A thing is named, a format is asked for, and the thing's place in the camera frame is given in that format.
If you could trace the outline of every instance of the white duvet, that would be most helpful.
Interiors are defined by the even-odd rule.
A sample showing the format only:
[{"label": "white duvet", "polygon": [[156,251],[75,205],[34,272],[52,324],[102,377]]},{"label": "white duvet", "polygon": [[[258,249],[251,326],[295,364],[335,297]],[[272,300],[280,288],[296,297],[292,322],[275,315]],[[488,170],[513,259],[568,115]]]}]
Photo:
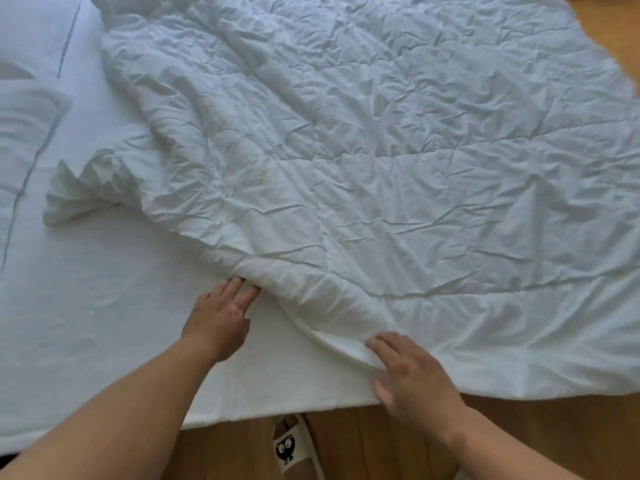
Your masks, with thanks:
[{"label": "white duvet", "polygon": [[562,0],[92,1],[148,125],[60,162],[46,224],[124,203],[466,392],[640,389],[640,102]]}]

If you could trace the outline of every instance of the slipper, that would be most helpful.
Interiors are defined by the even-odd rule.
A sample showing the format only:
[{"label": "slipper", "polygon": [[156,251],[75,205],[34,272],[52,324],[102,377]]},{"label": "slipper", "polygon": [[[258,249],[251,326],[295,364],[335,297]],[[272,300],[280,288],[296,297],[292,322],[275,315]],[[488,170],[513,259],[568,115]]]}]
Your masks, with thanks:
[{"label": "slipper", "polygon": [[299,461],[310,458],[314,462],[318,480],[324,480],[324,472],[320,466],[307,423],[301,415],[295,414],[294,416],[298,420],[297,425],[273,441],[280,471],[284,473]]}]

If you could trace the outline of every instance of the bed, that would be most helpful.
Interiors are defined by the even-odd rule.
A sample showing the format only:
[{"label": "bed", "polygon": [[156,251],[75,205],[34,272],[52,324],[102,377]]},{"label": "bed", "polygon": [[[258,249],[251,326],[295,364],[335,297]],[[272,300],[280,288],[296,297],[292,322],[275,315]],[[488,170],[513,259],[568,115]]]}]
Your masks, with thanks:
[{"label": "bed", "polygon": [[[561,15],[556,21],[566,26],[558,29],[578,30],[584,37],[563,2],[540,3]],[[60,160],[82,168],[105,139],[120,134],[123,125],[145,121],[131,99],[104,76],[103,31],[98,10],[89,0],[80,0],[59,71],[59,89],[73,104],[38,155],[12,218],[1,278],[0,452],[25,447],[102,387],[169,345],[194,298],[228,271],[197,259],[180,237],[124,206],[108,206],[98,216],[55,228],[42,223],[45,195]],[[631,100],[632,84],[615,63],[591,42],[581,42],[588,63],[603,69],[602,80],[614,88],[604,99]],[[635,102],[630,106],[631,112],[637,110]],[[625,151],[637,149],[635,141],[629,136]],[[582,291],[620,302],[617,308],[596,303],[589,309],[596,318],[598,313],[609,313],[619,319],[598,324],[594,318],[583,324],[589,340],[579,346],[589,348],[592,340],[602,337],[598,343],[606,342],[607,353],[598,347],[586,355],[577,353],[580,359],[560,372],[554,373],[540,350],[514,351],[490,340],[487,331],[501,337],[505,325],[515,327],[509,330],[512,335],[518,334],[518,323],[509,324],[508,316],[478,335],[484,347],[498,350],[497,362],[490,363],[508,371],[502,371],[504,382],[496,385],[495,380],[475,374],[475,357],[464,357],[463,351],[438,357],[454,371],[457,382],[466,384],[464,389],[484,395],[535,399],[636,390],[640,383],[640,358],[632,350],[640,328],[632,316],[637,307],[636,281],[634,276],[620,288],[598,283],[600,291]],[[369,380],[375,372],[358,363],[361,352],[349,354],[350,343],[310,333],[268,294],[256,303],[251,316],[252,334],[245,347],[209,375],[186,427],[374,402]],[[500,318],[500,313],[493,316]],[[548,326],[558,332],[550,342],[553,346],[543,349],[552,357],[573,331],[564,330],[563,323]],[[351,360],[344,355],[351,355]],[[518,360],[508,364],[514,357]]]}]

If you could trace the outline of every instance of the white bed sheet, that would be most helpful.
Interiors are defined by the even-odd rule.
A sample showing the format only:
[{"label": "white bed sheet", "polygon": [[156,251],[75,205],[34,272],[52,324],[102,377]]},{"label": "white bed sheet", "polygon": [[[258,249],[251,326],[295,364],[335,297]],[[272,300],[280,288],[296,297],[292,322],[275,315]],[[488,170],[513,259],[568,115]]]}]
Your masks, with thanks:
[{"label": "white bed sheet", "polygon": [[[17,204],[0,278],[0,454],[25,448],[169,345],[195,297],[223,277],[124,207],[53,230],[42,224],[58,161],[87,159],[96,138],[139,121],[104,78],[101,32],[84,0],[61,71],[72,108]],[[207,377],[186,427],[375,401],[370,371],[296,329],[274,298],[260,297],[250,316],[245,346]]]}]

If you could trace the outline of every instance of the fitted sheet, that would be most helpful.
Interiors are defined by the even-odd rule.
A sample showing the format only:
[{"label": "fitted sheet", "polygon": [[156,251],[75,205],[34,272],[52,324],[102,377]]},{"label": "fitted sheet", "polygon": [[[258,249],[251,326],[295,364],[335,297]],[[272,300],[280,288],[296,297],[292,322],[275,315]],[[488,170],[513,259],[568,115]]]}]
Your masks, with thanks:
[{"label": "fitted sheet", "polygon": [[363,363],[407,333],[464,392],[640,385],[640,101],[562,0],[93,0],[145,122],[62,161]]},{"label": "fitted sheet", "polygon": [[[36,161],[0,277],[0,454],[23,449],[85,400],[179,337],[196,296],[225,276],[124,207],[72,226],[42,224],[60,159],[140,122],[100,65],[103,25],[84,0],[61,71],[73,103]],[[216,366],[185,427],[371,404],[369,372],[318,345],[263,294],[244,347]]]}]

